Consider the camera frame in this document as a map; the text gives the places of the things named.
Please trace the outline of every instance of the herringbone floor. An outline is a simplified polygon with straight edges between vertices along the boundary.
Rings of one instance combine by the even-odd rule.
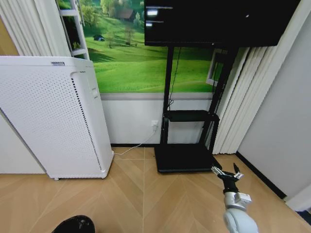
[[[216,158],[225,170],[235,162],[245,174],[238,188],[253,199],[248,212],[259,232],[311,233],[235,155]],[[70,216],[87,215],[97,233],[225,233],[222,189],[212,173],[158,174],[153,148],[136,148],[116,155],[104,180],[0,175],[0,231],[50,233]]]

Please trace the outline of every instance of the black tv screen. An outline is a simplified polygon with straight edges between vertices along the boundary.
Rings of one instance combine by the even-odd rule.
[[[145,45],[274,46],[299,0],[145,0]]]

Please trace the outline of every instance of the tv stand shelf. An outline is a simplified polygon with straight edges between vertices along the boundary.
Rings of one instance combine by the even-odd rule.
[[[166,117],[171,122],[206,121],[217,119],[215,114],[205,110],[174,110],[168,111]]]

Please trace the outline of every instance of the tv stand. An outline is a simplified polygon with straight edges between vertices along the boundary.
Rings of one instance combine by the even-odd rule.
[[[214,143],[216,139],[219,118],[215,111],[221,99],[227,78],[230,74],[234,59],[238,48],[229,49],[227,60],[224,64],[223,71],[218,80],[218,84],[213,95],[212,103],[209,111],[205,110],[168,110],[171,72],[173,64],[174,46],[168,47],[166,61],[165,89],[163,100],[163,114],[161,125],[160,144],[155,147],[155,159],[158,172],[202,172],[211,171],[212,166],[222,169],[221,165],[212,155]],[[169,121],[171,122],[204,122],[199,143],[197,144],[168,144]],[[207,132],[210,124],[214,122],[212,127],[212,135],[209,148],[205,146],[207,140]]]

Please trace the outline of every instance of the wall outlet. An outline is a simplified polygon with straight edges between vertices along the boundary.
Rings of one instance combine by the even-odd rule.
[[[154,131],[156,131],[158,123],[159,123],[158,120],[152,120],[151,121],[151,126],[152,126]]]

